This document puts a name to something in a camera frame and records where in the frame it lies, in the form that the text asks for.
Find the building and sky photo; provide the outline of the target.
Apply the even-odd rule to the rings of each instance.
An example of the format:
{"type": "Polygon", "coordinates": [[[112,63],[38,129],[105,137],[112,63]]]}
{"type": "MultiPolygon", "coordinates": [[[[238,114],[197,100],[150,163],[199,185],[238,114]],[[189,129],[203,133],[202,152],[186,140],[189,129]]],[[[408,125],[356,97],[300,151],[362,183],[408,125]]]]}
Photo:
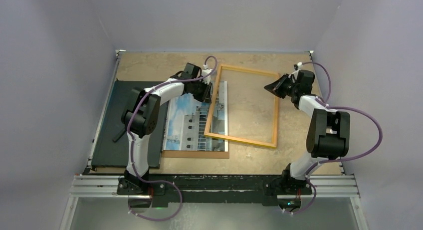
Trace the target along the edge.
{"type": "MultiPolygon", "coordinates": [[[[204,136],[209,103],[194,99],[192,94],[171,99],[168,102],[164,150],[228,152],[228,142],[204,136]]],[[[210,131],[220,135],[228,134],[227,82],[219,84],[216,104],[212,114],[210,131]]]]}

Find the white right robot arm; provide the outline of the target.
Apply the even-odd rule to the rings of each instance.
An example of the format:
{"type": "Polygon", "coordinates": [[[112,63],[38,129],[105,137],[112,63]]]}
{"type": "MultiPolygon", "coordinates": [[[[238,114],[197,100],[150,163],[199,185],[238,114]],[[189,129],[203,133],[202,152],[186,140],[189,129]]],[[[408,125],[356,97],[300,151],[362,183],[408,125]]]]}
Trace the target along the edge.
{"type": "Polygon", "coordinates": [[[315,75],[309,70],[284,74],[264,89],[279,98],[289,97],[294,107],[310,117],[306,137],[306,151],[295,162],[287,165],[276,181],[288,194],[305,187],[307,177],[319,164],[344,157],[349,150],[350,114],[326,107],[312,94],[315,75]]]}

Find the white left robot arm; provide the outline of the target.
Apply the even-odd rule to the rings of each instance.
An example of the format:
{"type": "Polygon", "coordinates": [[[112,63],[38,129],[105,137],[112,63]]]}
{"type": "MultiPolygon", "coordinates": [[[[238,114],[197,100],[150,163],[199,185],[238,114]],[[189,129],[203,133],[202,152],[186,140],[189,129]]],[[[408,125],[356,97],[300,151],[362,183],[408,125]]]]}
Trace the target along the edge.
{"type": "Polygon", "coordinates": [[[150,88],[133,88],[121,121],[129,142],[129,160],[123,186],[138,195],[144,194],[151,181],[148,179],[148,151],[150,135],[157,126],[160,108],[173,98],[191,94],[195,100],[210,102],[211,75],[215,68],[187,63],[184,70],[150,88]]]}

